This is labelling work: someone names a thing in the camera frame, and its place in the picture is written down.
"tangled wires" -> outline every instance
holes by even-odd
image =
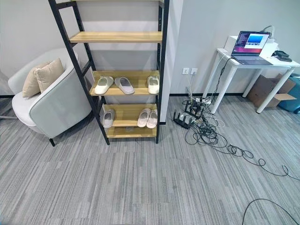
[[[289,174],[289,170],[286,165],[281,166],[283,170],[283,174],[273,173],[264,167],[266,165],[266,161],[263,158],[260,158],[257,162],[255,162],[254,155],[252,152],[248,150],[243,150],[232,144],[228,144],[227,139],[223,135],[217,132],[218,120],[213,119],[216,122],[216,125],[211,124],[210,120],[212,118],[212,115],[209,109],[208,108],[206,109],[207,111],[204,112],[201,116],[202,121],[193,123],[191,128],[187,131],[185,135],[186,143],[190,145],[195,145],[195,144],[208,145],[212,149],[221,152],[223,154],[234,155],[236,157],[243,157],[244,160],[246,160],[247,162],[261,167],[263,170],[265,170],[268,173],[271,173],[272,175],[279,176],[279,177],[288,176],[292,179],[300,180]],[[207,120],[208,117],[205,117],[206,114],[210,114],[209,120]]]

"white slipper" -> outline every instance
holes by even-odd
[[[147,127],[153,129],[158,124],[158,110],[152,110],[150,113],[149,120],[147,122]]]
[[[95,87],[95,94],[103,95],[112,86],[113,78],[111,76],[102,76],[98,80],[97,86]]]
[[[114,79],[114,83],[121,91],[126,95],[133,94],[135,90],[133,89],[130,81],[126,77],[117,77]]]
[[[148,92],[150,94],[159,93],[159,79],[157,76],[148,76],[147,78]]]
[[[114,110],[110,109],[106,113],[104,113],[102,124],[104,128],[110,128],[113,125],[114,119]]]
[[[137,120],[137,126],[144,128],[147,125],[150,117],[151,109],[143,109],[140,113],[139,119]]]

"armchair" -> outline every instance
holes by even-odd
[[[64,73],[43,93],[23,98],[22,89],[28,72],[42,62],[57,58],[61,60]],[[91,112],[72,61],[64,48],[51,50],[37,57],[12,76],[8,85],[15,93],[12,107],[18,119],[35,132],[46,135],[52,146],[55,136],[80,122]]]

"laptop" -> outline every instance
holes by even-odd
[[[269,32],[241,31],[231,57],[243,65],[272,65],[259,57],[269,35]]]

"throw pillow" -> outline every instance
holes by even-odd
[[[61,64],[60,58],[54,60],[47,66],[36,69],[38,86],[43,93],[60,75],[64,72],[64,67]]]
[[[23,85],[23,98],[26,98],[26,97],[31,97],[33,95],[36,95],[40,92],[40,89],[39,89],[39,86],[38,86],[38,80],[35,76],[35,70],[37,68],[43,68],[44,66],[48,65],[51,61],[49,62],[44,62],[44,63],[41,63],[39,65],[37,65],[36,67],[32,68],[27,77],[26,77],[26,80],[25,80],[25,83]]]

